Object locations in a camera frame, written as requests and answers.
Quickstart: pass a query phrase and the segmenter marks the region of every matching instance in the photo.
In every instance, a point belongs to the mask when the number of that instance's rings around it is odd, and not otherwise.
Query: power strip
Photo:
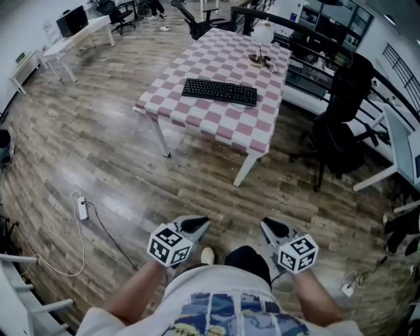
[[[80,197],[77,199],[77,210],[79,211],[79,218],[81,221],[84,221],[89,218],[89,215],[87,213],[86,199],[84,197]]]

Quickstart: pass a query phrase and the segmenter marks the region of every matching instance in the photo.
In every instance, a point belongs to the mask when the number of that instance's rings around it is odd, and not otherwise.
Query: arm
[[[327,327],[344,320],[340,308],[311,271],[305,270],[292,278],[306,321]]]
[[[148,261],[126,284],[105,301],[102,309],[127,325],[140,321],[154,291],[162,281],[166,268]]]

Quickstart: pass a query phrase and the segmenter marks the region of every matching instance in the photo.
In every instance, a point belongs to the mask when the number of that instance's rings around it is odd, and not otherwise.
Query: office chair
[[[205,10],[205,21],[196,22],[196,19],[192,16],[190,12],[188,12],[185,9],[184,6],[182,6],[179,0],[173,0],[172,6],[176,7],[185,16],[184,20],[190,27],[190,35],[196,41],[205,33],[207,33],[211,28],[230,30],[230,21],[227,21],[223,18],[216,18],[210,20],[211,12],[216,11],[217,9]]]
[[[354,136],[346,124],[356,117],[360,104],[368,96],[373,74],[371,62],[354,53],[352,62],[335,72],[327,110],[315,118],[311,133],[305,131],[301,135],[301,144],[309,138],[314,152],[290,155],[290,162],[297,158],[315,158],[320,162],[315,192],[321,188],[325,166],[341,178],[342,174],[364,164],[360,141],[370,137],[375,147],[378,146],[375,133],[368,124],[363,123],[366,132],[358,136]]]
[[[109,15],[111,19],[111,24],[117,24],[113,32],[116,30],[120,30],[119,34],[123,35],[123,28],[125,26],[131,26],[134,29],[136,29],[136,25],[134,23],[124,21],[124,19],[128,17],[133,11],[127,10],[124,13],[121,13],[112,0],[100,0],[98,2],[96,10],[101,15]]]

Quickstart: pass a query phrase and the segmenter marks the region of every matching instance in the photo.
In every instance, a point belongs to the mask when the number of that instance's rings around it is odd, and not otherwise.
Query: foot
[[[215,252],[211,247],[204,247],[203,252],[201,252],[201,263],[202,264],[215,264]]]

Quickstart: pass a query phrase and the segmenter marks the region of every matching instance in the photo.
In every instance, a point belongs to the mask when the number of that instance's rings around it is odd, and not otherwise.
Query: wooden floor
[[[228,13],[234,3],[222,3],[222,12]],[[357,289],[350,299],[339,291],[345,273],[371,270],[384,255],[381,217],[391,212],[388,184],[352,191],[353,184],[381,168],[378,163],[368,159],[342,180],[326,173],[322,191],[314,193],[315,163],[290,163],[287,155],[304,150],[299,135],[310,127],[311,116],[285,104],[270,152],[240,188],[232,181],[245,156],[217,142],[165,124],[173,155],[168,159],[160,154],[147,123],[131,108],[192,42],[182,16],[165,6],[168,19],[155,22],[169,31],[127,28],[124,35],[114,35],[114,48],[99,32],[96,49],[68,55],[77,83],[63,69],[61,82],[41,70],[25,84],[28,95],[19,94],[11,104],[5,127],[16,153],[1,174],[0,193],[5,213],[20,222],[14,239],[23,254],[39,253],[64,272],[80,269],[81,243],[72,207],[76,190],[96,205],[108,230],[139,266],[148,259],[149,233],[179,215],[208,216],[212,225],[203,245],[213,246],[221,256],[243,244],[262,251],[259,220],[278,217],[310,233],[320,245],[314,270],[346,316],[365,335],[391,335],[414,297],[415,286],[407,279],[415,259],[391,258],[368,279],[373,282],[367,289]],[[186,6],[198,17],[198,3]],[[42,262],[28,274],[46,303],[75,301],[60,314],[73,330],[89,307],[99,305],[134,272],[93,211],[90,215],[92,220],[82,226],[86,268],[80,276],[67,278]],[[301,316],[288,276],[276,280],[273,290],[287,311]],[[163,291],[161,285],[148,314]]]

